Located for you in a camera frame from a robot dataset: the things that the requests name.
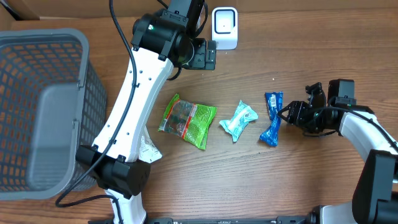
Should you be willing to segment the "blue snack packet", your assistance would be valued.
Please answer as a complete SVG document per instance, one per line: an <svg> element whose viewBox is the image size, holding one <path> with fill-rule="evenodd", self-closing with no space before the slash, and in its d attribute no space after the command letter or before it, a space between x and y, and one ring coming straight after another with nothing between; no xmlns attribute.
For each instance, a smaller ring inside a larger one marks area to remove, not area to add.
<svg viewBox="0 0 398 224"><path fill-rule="evenodd" d="M278 116L278 112L283 106L283 95L282 91L265 93L271 125L260 135L259 139L272 147L278 145L278 132L282 120L281 117Z"/></svg>

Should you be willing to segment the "teal tissue packet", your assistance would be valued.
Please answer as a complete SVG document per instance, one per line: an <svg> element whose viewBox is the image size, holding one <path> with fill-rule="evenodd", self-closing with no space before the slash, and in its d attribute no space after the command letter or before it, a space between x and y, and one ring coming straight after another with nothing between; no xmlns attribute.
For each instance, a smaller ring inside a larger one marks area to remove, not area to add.
<svg viewBox="0 0 398 224"><path fill-rule="evenodd" d="M245 127L258 118L258 114L249 105L240 100L233 117L230 120L221 120L219 124L232 136L233 142L236 142Z"/></svg>

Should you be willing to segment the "green snack bag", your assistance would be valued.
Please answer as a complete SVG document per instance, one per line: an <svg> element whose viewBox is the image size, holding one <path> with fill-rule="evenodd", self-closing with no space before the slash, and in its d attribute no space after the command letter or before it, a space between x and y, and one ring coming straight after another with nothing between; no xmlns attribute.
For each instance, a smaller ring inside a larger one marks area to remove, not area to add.
<svg viewBox="0 0 398 224"><path fill-rule="evenodd" d="M174 134L201 150L206 149L208 129L217 107L181 100L178 93L167 105L158 131Z"/></svg>

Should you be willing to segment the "white tube gold cap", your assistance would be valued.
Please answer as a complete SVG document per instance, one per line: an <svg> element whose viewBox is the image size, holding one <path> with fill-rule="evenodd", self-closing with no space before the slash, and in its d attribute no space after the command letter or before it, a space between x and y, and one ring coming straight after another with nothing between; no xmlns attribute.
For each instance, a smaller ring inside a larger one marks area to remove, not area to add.
<svg viewBox="0 0 398 224"><path fill-rule="evenodd" d="M147 163L153 163L162 158L162 154L152 142L149 132L145 127L141 136L141 145L139 148L139 159Z"/></svg>

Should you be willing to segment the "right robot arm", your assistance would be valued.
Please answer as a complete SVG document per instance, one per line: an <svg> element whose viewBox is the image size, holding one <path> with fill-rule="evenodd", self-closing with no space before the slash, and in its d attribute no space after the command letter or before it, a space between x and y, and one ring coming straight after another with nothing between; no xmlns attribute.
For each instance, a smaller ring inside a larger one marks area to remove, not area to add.
<svg viewBox="0 0 398 224"><path fill-rule="evenodd" d="M364 160L352 200L319 205L301 223L397 223L397 141L379 124L374 111L357 104L354 81L331 80L306 86L307 101L292 101L278 115L308 136L338 134Z"/></svg>

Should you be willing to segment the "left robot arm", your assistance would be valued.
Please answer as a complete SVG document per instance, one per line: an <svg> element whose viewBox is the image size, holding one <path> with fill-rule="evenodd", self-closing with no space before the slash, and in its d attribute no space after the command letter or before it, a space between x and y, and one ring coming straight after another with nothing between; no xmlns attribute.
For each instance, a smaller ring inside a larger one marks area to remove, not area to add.
<svg viewBox="0 0 398 224"><path fill-rule="evenodd" d="M142 135L160 89L181 69L213 70L216 44L200 37L208 18L204 0L173 0L136 20L123 85L113 110L91 145L81 145L76 161L111 201L111 223L145 223L141 193L150 164L139 158Z"/></svg>

